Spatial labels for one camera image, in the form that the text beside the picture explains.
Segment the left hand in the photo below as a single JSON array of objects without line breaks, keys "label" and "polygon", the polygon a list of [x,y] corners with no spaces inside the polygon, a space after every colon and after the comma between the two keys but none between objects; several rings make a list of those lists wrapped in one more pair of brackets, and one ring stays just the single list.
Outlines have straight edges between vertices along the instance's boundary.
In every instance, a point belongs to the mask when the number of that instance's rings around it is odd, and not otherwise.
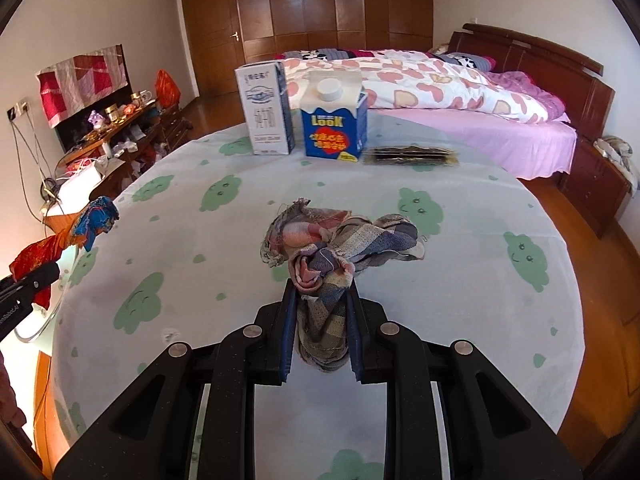
[{"label": "left hand", "polygon": [[2,422],[16,428],[22,428],[26,424],[26,416],[16,403],[16,395],[2,354],[0,354],[0,416]]}]

